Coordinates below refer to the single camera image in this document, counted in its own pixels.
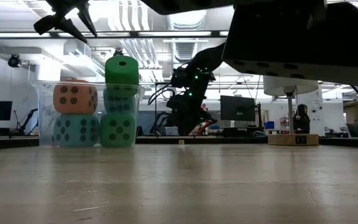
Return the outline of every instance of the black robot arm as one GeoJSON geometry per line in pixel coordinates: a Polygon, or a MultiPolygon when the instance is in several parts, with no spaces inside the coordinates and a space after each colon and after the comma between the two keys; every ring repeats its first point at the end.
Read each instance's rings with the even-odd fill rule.
{"type": "Polygon", "coordinates": [[[48,15],[41,18],[38,22],[34,24],[34,29],[40,35],[48,32],[49,30],[55,28],[60,29],[64,32],[71,34],[73,37],[87,43],[84,35],[74,26],[71,19],[66,19],[65,16],[72,9],[78,9],[78,17],[81,19],[82,23],[91,31],[91,33],[97,37],[96,29],[91,20],[89,12],[89,0],[71,0],[71,1],[62,1],[62,0],[47,0],[47,3],[52,7],[52,11],[55,12],[54,15],[48,15]]]}
{"type": "Polygon", "coordinates": [[[172,109],[170,125],[178,127],[182,136],[189,135],[202,120],[209,124],[216,122],[209,112],[201,109],[201,104],[206,99],[208,83],[215,81],[212,71],[223,62],[224,44],[198,52],[186,68],[173,71],[171,86],[187,87],[182,95],[173,95],[167,102],[167,107],[172,109]]]}
{"type": "Polygon", "coordinates": [[[32,118],[33,114],[38,111],[38,108],[36,109],[32,109],[30,111],[30,113],[27,115],[27,118],[25,119],[23,125],[20,126],[19,128],[19,133],[21,133],[22,135],[24,135],[24,130],[25,130],[25,127],[27,126],[27,124],[29,123],[30,119],[32,118]]]}

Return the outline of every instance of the camera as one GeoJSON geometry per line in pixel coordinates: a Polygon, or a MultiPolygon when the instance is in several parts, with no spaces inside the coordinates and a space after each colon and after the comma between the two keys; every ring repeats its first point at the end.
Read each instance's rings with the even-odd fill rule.
{"type": "Polygon", "coordinates": [[[12,68],[20,68],[22,66],[22,60],[20,59],[20,55],[11,55],[10,59],[7,61],[7,64],[12,68]]]}
{"type": "Polygon", "coordinates": [[[122,52],[122,49],[116,49],[116,51],[112,56],[114,57],[114,56],[123,56],[123,55],[124,53],[122,52]]]}

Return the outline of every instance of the woman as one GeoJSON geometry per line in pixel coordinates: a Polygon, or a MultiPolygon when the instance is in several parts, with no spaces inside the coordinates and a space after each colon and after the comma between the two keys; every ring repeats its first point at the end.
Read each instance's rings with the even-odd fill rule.
{"type": "Polygon", "coordinates": [[[299,105],[296,114],[293,117],[293,129],[295,134],[310,133],[310,119],[308,116],[308,107],[299,105]]]}

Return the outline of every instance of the clear plastic bin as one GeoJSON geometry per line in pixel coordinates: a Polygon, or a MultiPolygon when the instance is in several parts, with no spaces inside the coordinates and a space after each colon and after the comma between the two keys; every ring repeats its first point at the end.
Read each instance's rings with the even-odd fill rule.
{"type": "Polygon", "coordinates": [[[135,85],[35,81],[40,146],[133,147],[139,100],[135,85]]]}

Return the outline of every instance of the desk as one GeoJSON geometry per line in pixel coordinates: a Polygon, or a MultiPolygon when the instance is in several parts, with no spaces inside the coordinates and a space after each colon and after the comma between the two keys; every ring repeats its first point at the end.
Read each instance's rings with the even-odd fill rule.
{"type": "Polygon", "coordinates": [[[0,223],[358,223],[358,149],[3,149],[0,223]]]}

